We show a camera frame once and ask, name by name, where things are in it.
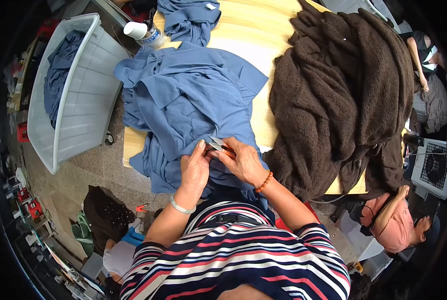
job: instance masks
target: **green bag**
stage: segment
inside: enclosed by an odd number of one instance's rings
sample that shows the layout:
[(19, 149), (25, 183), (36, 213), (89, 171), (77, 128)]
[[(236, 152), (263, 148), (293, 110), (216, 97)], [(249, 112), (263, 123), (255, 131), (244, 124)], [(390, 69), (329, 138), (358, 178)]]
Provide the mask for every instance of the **green bag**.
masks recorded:
[(74, 235), (74, 238), (80, 242), (83, 250), (87, 256), (92, 255), (94, 252), (94, 240), (92, 239), (92, 233), (89, 222), (85, 213), (80, 210), (76, 214), (76, 224), (72, 224), (70, 229)]

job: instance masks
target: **striped shirt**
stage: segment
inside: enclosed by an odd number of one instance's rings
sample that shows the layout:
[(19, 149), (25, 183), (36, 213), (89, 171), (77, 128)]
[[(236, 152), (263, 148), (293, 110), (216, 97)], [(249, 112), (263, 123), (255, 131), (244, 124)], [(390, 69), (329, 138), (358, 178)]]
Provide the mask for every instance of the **striped shirt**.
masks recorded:
[[(261, 225), (204, 226), (220, 214), (242, 214)], [(192, 214), (184, 235), (169, 248), (139, 245), (120, 295), (217, 299), (242, 284), (273, 299), (347, 299), (350, 291), (347, 268), (324, 225), (308, 224), (293, 234), (251, 204), (222, 201)]]

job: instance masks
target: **pink t-shirt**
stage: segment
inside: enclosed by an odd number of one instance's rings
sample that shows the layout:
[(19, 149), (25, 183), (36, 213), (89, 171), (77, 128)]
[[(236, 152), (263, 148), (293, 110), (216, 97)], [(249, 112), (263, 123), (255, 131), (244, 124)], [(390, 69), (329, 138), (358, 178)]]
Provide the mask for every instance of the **pink t-shirt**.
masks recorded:
[[(363, 217), (360, 218), (360, 223), (364, 226), (370, 225), (374, 214), (379, 211), (389, 196), (389, 193), (385, 193), (378, 198), (368, 200), (365, 203), (365, 207), (362, 208)], [(408, 210), (407, 203), (401, 200), (388, 220), (387, 226), (383, 230), (374, 226), (371, 232), (376, 241), (385, 250), (397, 253), (408, 247), (412, 228), (414, 228), (414, 221)]]

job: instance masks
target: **black strap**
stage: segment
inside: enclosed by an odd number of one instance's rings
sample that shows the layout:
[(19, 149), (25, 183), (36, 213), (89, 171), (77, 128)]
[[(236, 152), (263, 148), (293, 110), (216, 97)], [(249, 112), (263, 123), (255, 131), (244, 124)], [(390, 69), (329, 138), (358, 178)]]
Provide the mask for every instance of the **black strap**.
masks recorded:
[(246, 217), (241, 214), (219, 214), (215, 218), (209, 220), (204, 225), (200, 226), (199, 228), (214, 228), (219, 226), (222, 223), (238, 223), (238, 222), (245, 222), (250, 223), (254, 225), (262, 225), (259, 221)]
[(375, 220), (377, 219), (377, 217), (379, 216), (379, 214), (380, 214), (380, 212), (383, 210), (383, 208), (384, 208), (390, 201), (392, 201), (393, 198), (394, 198), (394, 196), (392, 196), (392, 195), (388, 196), (387, 200), (385, 200), (385, 202), (384, 202), (383, 205), (380, 207), (380, 209), (377, 211), (377, 213), (372, 217), (372, 222), (368, 225), (368, 227), (367, 227), (367, 226), (364, 226), (364, 225), (362, 225), (362, 226), (360, 227), (360, 232), (361, 232), (362, 234), (364, 234), (364, 235), (367, 236), (367, 237), (372, 236), (372, 232), (371, 232), (371, 230), (373, 229), (373, 227), (374, 227), (374, 225), (375, 225)]

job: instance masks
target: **beaded bracelet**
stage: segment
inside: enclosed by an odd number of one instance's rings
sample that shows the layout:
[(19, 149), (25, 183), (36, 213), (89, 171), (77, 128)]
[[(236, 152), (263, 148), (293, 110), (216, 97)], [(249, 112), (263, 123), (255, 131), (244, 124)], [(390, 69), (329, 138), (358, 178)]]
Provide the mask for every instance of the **beaded bracelet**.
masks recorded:
[(257, 193), (260, 193), (263, 190), (263, 188), (265, 188), (267, 186), (267, 183), (269, 183), (269, 181), (270, 181), (270, 179), (272, 179), (273, 175), (274, 174), (270, 170), (268, 170), (268, 177), (267, 177), (267, 179), (265, 179), (265, 182), (262, 184), (262, 186), (259, 187), (258, 189), (256, 189), (255, 191)]

